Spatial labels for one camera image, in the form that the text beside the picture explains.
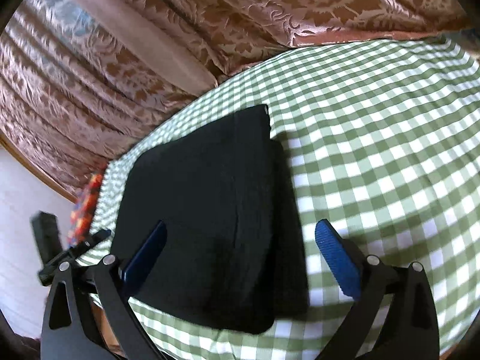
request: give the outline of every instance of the wooden edge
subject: wooden edge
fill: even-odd
[[[66,191],[59,183],[47,175],[42,169],[34,165],[28,160],[6,137],[3,131],[0,130],[0,146],[3,146],[19,163],[22,164],[30,173],[32,173],[42,183],[53,189],[59,195],[75,203],[77,198],[75,195]]]

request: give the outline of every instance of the metal screw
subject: metal screw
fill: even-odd
[[[62,272],[66,271],[68,268],[70,268],[70,263],[68,261],[64,261],[60,264],[60,270]]]
[[[419,262],[413,262],[412,263],[412,268],[414,271],[421,272],[423,271],[423,265],[420,264]]]
[[[380,264],[380,259],[377,256],[371,254],[367,257],[367,262],[371,266],[377,266],[378,264]]]
[[[113,264],[115,262],[115,256],[113,254],[109,254],[108,256],[105,256],[103,258],[103,263],[106,266],[109,266],[110,264]]]

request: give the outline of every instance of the colorful patterned cloth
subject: colorful patterned cloth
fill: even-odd
[[[102,180],[102,173],[92,175],[92,178],[90,178],[90,181],[78,197],[78,201],[70,214],[71,230],[67,235],[69,246],[75,246],[82,242],[88,234],[95,208],[97,207]]]
[[[115,230],[141,153],[235,110],[268,104],[271,136],[290,158],[309,278],[306,320],[248,335],[192,325],[130,299],[155,344],[178,359],[315,358],[352,304],[315,245],[322,218],[387,264],[420,261],[441,349],[455,344],[480,307],[479,88],[478,62],[444,38],[292,50],[208,92],[111,162],[92,231]],[[95,264],[109,248],[106,241],[80,262]],[[385,316],[386,307],[363,351]]]

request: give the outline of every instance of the green and white checkered tablecloth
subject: green and white checkered tablecloth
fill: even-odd
[[[313,359],[352,302],[315,245],[315,223],[328,218],[364,253],[424,265],[441,349],[452,346],[480,307],[479,88],[478,63],[450,40],[296,49],[208,92],[112,161],[93,232],[115,230],[127,175],[142,152],[233,111],[268,104],[271,136],[290,157],[309,276],[307,321],[276,321],[248,335],[192,325],[131,299],[155,344],[183,359]],[[100,244],[81,262],[97,263],[109,247]]]

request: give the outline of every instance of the floral curtain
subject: floral curtain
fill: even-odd
[[[0,130],[75,194],[196,97],[291,47],[468,25],[456,0],[24,0],[0,36]]]

